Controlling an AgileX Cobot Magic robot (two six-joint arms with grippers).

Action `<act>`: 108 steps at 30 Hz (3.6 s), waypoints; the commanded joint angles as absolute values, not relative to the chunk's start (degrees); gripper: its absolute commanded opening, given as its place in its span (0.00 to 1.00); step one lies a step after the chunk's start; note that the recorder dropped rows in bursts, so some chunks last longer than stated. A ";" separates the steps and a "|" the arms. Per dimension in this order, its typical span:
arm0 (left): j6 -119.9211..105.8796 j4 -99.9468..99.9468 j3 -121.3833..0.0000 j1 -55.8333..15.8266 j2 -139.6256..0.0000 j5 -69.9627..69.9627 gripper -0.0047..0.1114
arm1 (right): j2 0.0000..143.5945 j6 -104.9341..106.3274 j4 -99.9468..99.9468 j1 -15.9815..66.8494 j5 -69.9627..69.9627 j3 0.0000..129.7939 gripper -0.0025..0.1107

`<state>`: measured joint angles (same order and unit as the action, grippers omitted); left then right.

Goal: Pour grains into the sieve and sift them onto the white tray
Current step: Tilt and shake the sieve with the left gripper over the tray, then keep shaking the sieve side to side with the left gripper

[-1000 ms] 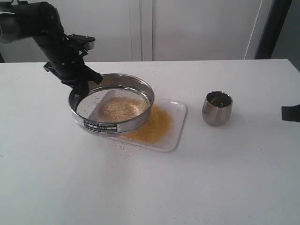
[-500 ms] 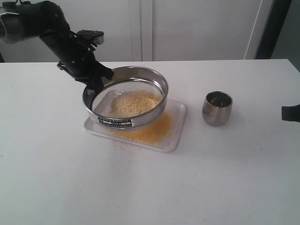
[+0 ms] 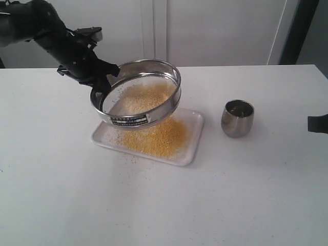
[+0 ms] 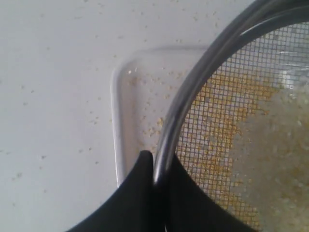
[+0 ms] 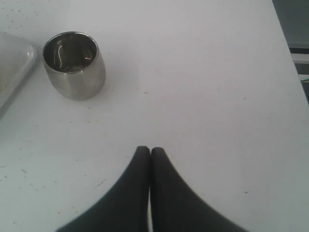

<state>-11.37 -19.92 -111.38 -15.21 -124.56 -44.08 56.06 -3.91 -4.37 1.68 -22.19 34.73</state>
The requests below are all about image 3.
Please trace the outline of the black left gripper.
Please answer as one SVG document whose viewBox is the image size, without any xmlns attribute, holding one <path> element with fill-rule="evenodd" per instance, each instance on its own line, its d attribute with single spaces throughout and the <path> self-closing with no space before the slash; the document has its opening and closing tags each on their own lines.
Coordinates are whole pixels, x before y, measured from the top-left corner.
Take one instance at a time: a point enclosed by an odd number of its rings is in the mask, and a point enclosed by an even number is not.
<svg viewBox="0 0 328 246">
<path fill-rule="evenodd" d="M 92 87 L 95 93 L 108 95 L 111 84 L 107 75 L 118 77 L 120 68 L 97 57 L 96 44 L 84 44 L 76 39 L 69 28 L 38 34 L 34 41 L 59 62 L 57 72 L 79 84 Z"/>
</svg>

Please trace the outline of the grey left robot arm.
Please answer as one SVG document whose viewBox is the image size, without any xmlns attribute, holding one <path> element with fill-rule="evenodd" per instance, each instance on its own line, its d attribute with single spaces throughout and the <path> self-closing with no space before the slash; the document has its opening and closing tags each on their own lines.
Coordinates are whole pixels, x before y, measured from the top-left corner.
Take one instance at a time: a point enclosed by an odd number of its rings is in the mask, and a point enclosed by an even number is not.
<svg viewBox="0 0 328 246">
<path fill-rule="evenodd" d="M 94 48 L 102 37 L 101 27 L 67 28 L 47 1 L 1 2 L 2 47 L 33 40 L 59 63 L 60 75 L 108 95 L 107 76 L 117 77 L 120 69 L 96 56 Z"/>
</svg>

